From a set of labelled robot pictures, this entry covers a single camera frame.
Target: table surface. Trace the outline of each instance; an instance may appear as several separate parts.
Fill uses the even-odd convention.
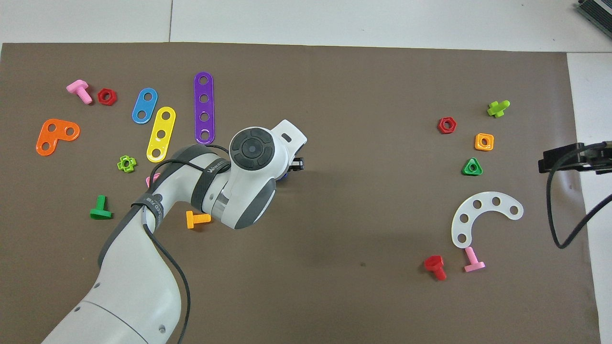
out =
[[[0,42],[253,42],[516,51],[566,51],[578,141],[609,139],[612,40],[575,1],[0,1]],[[612,176],[580,175],[588,209]],[[602,343],[612,343],[609,209],[589,223]]]

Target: black cable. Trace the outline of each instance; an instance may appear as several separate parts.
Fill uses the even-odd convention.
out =
[[[153,181],[153,176],[155,176],[155,172],[157,172],[157,170],[158,170],[160,167],[162,167],[162,166],[166,165],[167,163],[173,163],[173,162],[176,162],[176,163],[181,163],[181,164],[183,164],[183,165],[187,165],[187,166],[189,166],[189,167],[193,167],[193,168],[195,168],[196,170],[198,170],[198,171],[200,171],[200,172],[204,172],[204,171],[205,171],[205,169],[204,169],[204,168],[201,168],[200,166],[198,166],[198,165],[196,165],[196,164],[194,164],[194,163],[191,163],[191,162],[185,161],[185,160],[181,160],[181,159],[168,159],[168,160],[164,160],[164,161],[162,161],[162,162],[158,163],[158,164],[157,164],[157,166],[153,167],[153,170],[151,170],[151,175],[149,176],[149,180],[150,180],[150,183],[149,183],[149,190],[151,190],[151,189],[153,188],[153,184],[154,184],[154,181]]]
[[[206,147],[221,149],[223,152],[226,152],[228,155],[230,154],[230,151],[228,151],[227,148],[217,146],[216,144],[207,144]]]
[[[149,239],[155,244],[155,246],[163,253],[163,255],[168,258],[170,263],[174,266],[174,268],[178,271],[179,275],[181,275],[181,279],[183,280],[183,284],[185,285],[185,293],[187,294],[187,310],[185,311],[185,320],[183,321],[183,329],[181,330],[181,336],[179,337],[178,344],[181,344],[183,341],[183,337],[185,336],[185,331],[187,330],[187,323],[189,322],[189,312],[191,311],[191,293],[189,292],[189,283],[187,283],[187,278],[183,273],[179,263],[172,258],[170,253],[162,246],[162,244],[157,240],[157,238],[151,233],[149,226],[146,223],[143,223],[144,232],[147,233]]]
[[[546,207],[547,207],[547,212],[548,212],[548,224],[550,226],[550,232],[553,235],[554,244],[557,245],[557,247],[559,247],[560,249],[566,248],[572,242],[572,240],[574,240],[576,235],[578,235],[578,233],[580,232],[580,230],[582,230],[582,228],[586,225],[586,223],[593,216],[595,216],[595,214],[599,212],[601,208],[603,208],[604,206],[606,206],[606,204],[612,201],[612,194],[604,198],[603,201],[601,201],[599,204],[593,207],[593,209],[591,209],[591,211],[589,211],[589,213],[586,214],[582,218],[582,220],[580,220],[580,222],[578,222],[576,227],[572,230],[572,232],[567,237],[567,239],[563,242],[563,244],[560,244],[559,239],[557,238],[557,232],[554,229],[553,207],[550,201],[550,198],[551,198],[550,193],[551,193],[551,185],[553,183],[553,175],[555,172],[557,172],[557,170],[561,167],[561,165],[563,165],[563,163],[565,163],[569,158],[575,156],[576,154],[582,153],[584,151],[588,151],[589,149],[602,149],[602,148],[605,148],[606,146],[607,144],[605,142],[601,142],[601,143],[589,144],[582,148],[574,149],[573,151],[568,152],[565,155],[563,155],[561,158],[559,158],[559,160],[557,160],[557,162],[554,163],[553,167],[550,168],[550,173],[548,174],[548,180],[546,182]]]

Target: white curved plate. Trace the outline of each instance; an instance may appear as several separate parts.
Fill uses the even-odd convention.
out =
[[[496,206],[493,204],[494,198],[499,198],[499,205]],[[480,208],[474,206],[475,201],[480,201]],[[513,214],[510,210],[512,207],[517,208],[516,214]],[[521,203],[505,193],[495,191],[477,193],[465,200],[457,209],[455,216],[453,216],[450,232],[455,246],[460,249],[465,249],[472,244],[472,224],[474,224],[474,221],[480,214],[487,211],[500,212],[511,220],[518,220],[523,216],[523,206]],[[467,222],[461,221],[462,215],[468,217]],[[461,234],[465,235],[464,242],[459,241],[459,236]]]

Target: pink bolt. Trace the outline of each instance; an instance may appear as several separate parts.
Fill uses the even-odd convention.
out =
[[[476,258],[476,254],[474,254],[474,249],[472,249],[471,246],[468,246],[465,248],[465,253],[468,254],[468,259],[470,262],[469,265],[466,265],[463,268],[465,269],[465,272],[470,272],[470,271],[482,269],[483,267],[485,267],[485,263],[478,261],[478,258]]]
[[[79,79],[73,82],[72,84],[66,86],[66,90],[68,90],[68,92],[72,94],[78,95],[79,98],[83,101],[83,103],[91,104],[93,100],[91,100],[91,97],[89,96],[87,91],[85,91],[85,89],[88,87],[89,85],[85,81]]]

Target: red bolt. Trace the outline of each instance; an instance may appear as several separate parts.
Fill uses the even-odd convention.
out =
[[[438,122],[438,130],[440,130],[440,132],[443,134],[450,134],[454,132],[456,127],[457,122],[455,122],[455,119],[453,117],[443,117]]]
[[[444,261],[442,260],[442,256],[431,256],[425,260],[425,269],[427,269],[427,271],[432,271],[440,281],[446,279],[446,273],[442,268],[443,266]]]

